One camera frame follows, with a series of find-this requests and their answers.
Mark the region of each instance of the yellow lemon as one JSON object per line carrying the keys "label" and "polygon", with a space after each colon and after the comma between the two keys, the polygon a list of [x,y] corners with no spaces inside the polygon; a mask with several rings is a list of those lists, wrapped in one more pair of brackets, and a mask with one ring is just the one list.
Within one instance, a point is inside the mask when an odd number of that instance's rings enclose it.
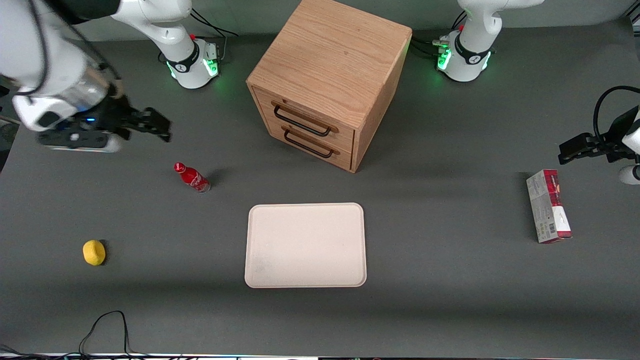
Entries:
{"label": "yellow lemon", "polygon": [[98,240],[89,240],[84,243],[82,253],[84,255],[84,260],[93,266],[102,264],[104,258],[107,256],[107,252],[104,250],[104,245]]}

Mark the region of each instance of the white tray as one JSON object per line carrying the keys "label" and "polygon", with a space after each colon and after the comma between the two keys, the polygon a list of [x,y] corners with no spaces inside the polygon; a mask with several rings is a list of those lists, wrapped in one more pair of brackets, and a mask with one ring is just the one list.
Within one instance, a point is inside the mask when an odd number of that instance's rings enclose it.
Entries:
{"label": "white tray", "polygon": [[256,205],[249,212],[244,266],[248,286],[357,287],[366,280],[360,205]]}

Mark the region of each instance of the gray table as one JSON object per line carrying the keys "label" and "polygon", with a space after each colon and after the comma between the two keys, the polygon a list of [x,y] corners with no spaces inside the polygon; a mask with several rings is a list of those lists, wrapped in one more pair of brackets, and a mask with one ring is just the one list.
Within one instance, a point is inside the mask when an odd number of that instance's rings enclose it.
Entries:
{"label": "gray table", "polygon": [[[133,105],[173,120],[172,143],[134,133],[116,154],[54,152],[19,131],[0,176],[3,342],[71,351],[121,309],[142,352],[637,358],[640,187],[603,158],[561,167],[574,238],[554,245],[536,243],[524,187],[590,131],[604,90],[640,85],[627,21],[507,29],[469,84],[412,53],[355,175],[268,136],[244,80],[272,39],[230,40],[200,90],[181,89],[152,42],[100,44]],[[637,102],[612,95],[603,122]],[[193,192],[176,161],[215,187]],[[244,284],[252,206],[352,201],[365,209],[361,288]],[[83,261],[92,238],[109,242],[106,266]],[[107,318],[88,350],[121,351],[121,337]]]}

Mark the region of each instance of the red bottle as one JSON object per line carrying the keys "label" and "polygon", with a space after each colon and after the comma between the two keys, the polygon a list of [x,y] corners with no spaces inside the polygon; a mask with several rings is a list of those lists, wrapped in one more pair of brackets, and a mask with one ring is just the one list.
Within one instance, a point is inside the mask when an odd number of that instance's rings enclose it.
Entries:
{"label": "red bottle", "polygon": [[211,184],[209,180],[207,180],[204,176],[200,175],[200,173],[192,168],[186,167],[183,163],[175,163],[173,169],[180,174],[182,177],[182,181],[190,187],[194,188],[199,193],[208,192],[211,188]]}

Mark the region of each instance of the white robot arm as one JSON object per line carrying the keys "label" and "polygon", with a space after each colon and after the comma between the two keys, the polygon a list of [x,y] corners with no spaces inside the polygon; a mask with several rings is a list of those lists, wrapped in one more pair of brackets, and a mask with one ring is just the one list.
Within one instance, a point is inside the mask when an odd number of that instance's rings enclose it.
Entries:
{"label": "white robot arm", "polygon": [[[215,45],[194,41],[181,25],[153,25],[185,18],[191,0],[108,3],[118,5],[117,11],[109,8],[116,20],[156,43],[183,87],[204,86],[218,75]],[[56,27],[58,14],[48,4],[65,5],[64,0],[0,1],[0,74],[20,86],[13,105],[22,123],[38,132],[38,141],[53,149],[114,152],[121,139],[129,139],[130,129],[170,141],[171,122],[152,108],[132,108],[116,72],[116,79],[108,81],[92,59],[67,42]]]}
{"label": "white robot arm", "polygon": [[156,23],[182,20],[191,13],[191,0],[120,0],[111,17],[148,36],[162,51],[172,76],[185,88],[206,85],[218,75],[215,44],[192,39],[184,26]]}
{"label": "white robot arm", "polygon": [[611,124],[609,130],[600,134],[598,113],[603,100],[616,90],[627,90],[640,94],[640,88],[633,86],[614,86],[604,92],[594,110],[593,132],[582,133],[560,144],[558,160],[561,165],[581,158],[607,156],[609,163],[619,160],[633,160],[635,165],[627,165],[618,172],[618,179],[631,185],[640,184],[640,106],[636,106],[620,115]]}
{"label": "white robot arm", "polygon": [[438,60],[437,69],[455,81],[472,81],[486,68],[491,45],[502,29],[501,10],[521,9],[543,3],[544,0],[458,0],[467,13],[461,32],[454,29],[440,37],[446,50]]}

